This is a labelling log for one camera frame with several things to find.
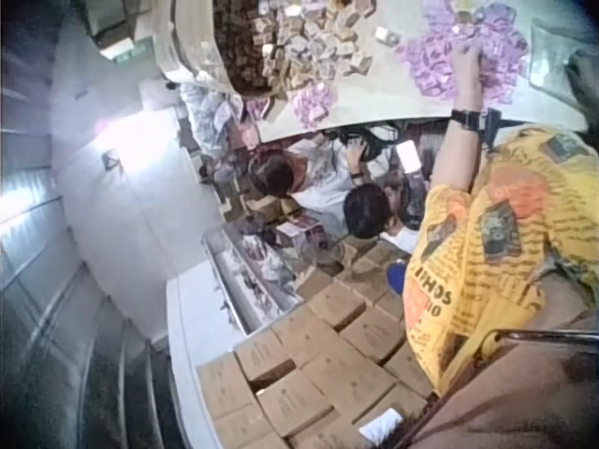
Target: blue object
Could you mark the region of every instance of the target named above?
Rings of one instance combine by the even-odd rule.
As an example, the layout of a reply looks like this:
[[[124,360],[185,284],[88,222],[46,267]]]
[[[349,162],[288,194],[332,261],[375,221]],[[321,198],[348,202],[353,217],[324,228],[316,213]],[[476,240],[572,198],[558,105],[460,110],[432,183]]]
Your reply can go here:
[[[403,294],[403,284],[405,283],[405,269],[404,263],[395,262],[387,268],[387,282],[391,290],[398,295]]]

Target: white countertop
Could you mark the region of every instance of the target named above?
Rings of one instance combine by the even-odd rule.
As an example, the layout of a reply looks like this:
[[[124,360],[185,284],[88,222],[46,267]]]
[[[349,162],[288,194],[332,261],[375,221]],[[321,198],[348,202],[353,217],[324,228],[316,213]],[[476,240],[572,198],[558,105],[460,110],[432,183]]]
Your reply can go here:
[[[531,44],[533,19],[576,29],[589,26],[585,16],[571,2],[563,0],[504,0],[517,10],[516,26]],[[325,129],[351,123],[423,117],[448,117],[451,102],[420,94],[409,76],[409,65],[400,63],[393,49],[374,40],[377,26],[402,35],[402,42],[422,34],[423,22],[417,0],[379,0],[376,12],[355,25],[358,46],[373,56],[366,77],[358,74],[335,81],[337,102],[318,126]],[[553,124],[576,131],[587,129],[584,116],[563,102],[536,91],[528,80],[519,77],[511,105],[492,104],[506,120]],[[258,124],[262,141],[295,136],[306,132],[290,103],[277,100],[266,121]]]

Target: yellow t-shirt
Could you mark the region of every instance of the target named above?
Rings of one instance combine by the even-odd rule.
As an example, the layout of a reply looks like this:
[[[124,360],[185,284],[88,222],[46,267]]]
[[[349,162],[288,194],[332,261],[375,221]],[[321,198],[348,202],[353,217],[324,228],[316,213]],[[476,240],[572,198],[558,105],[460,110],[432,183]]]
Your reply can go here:
[[[522,327],[545,306],[541,275],[560,267],[597,299],[598,173],[597,153],[576,135],[536,126],[496,148],[471,194],[429,193],[403,303],[437,393],[492,329]],[[486,341],[483,353],[494,349]]]

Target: white table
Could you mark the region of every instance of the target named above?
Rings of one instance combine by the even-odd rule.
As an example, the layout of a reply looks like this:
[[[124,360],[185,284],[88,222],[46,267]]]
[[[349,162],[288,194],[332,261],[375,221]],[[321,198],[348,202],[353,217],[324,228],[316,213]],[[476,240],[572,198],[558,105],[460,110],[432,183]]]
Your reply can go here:
[[[584,14],[568,1],[504,0],[503,3],[516,8],[516,26],[529,44],[534,18],[575,29],[590,26]],[[355,25],[359,47],[373,56],[370,72],[366,77],[355,74],[335,81],[337,102],[319,129],[380,120],[449,116],[451,102],[422,96],[409,77],[409,65],[400,63],[392,49],[374,40],[377,26],[400,33],[405,41],[420,36],[427,24],[422,19],[418,0],[379,0],[376,12]],[[536,91],[522,77],[513,98],[511,105],[493,104],[506,120],[553,124],[576,131],[587,129],[586,120],[578,110]],[[258,124],[258,129],[264,142],[306,132],[291,104],[280,100],[267,120]]]

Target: wristwatch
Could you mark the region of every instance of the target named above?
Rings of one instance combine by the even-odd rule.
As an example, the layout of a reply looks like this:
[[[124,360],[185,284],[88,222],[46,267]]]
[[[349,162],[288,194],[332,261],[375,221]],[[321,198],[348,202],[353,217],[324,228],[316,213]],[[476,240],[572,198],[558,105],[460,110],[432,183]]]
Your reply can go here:
[[[478,133],[480,130],[480,112],[453,109],[451,111],[451,120],[461,123],[461,127],[468,131]]]

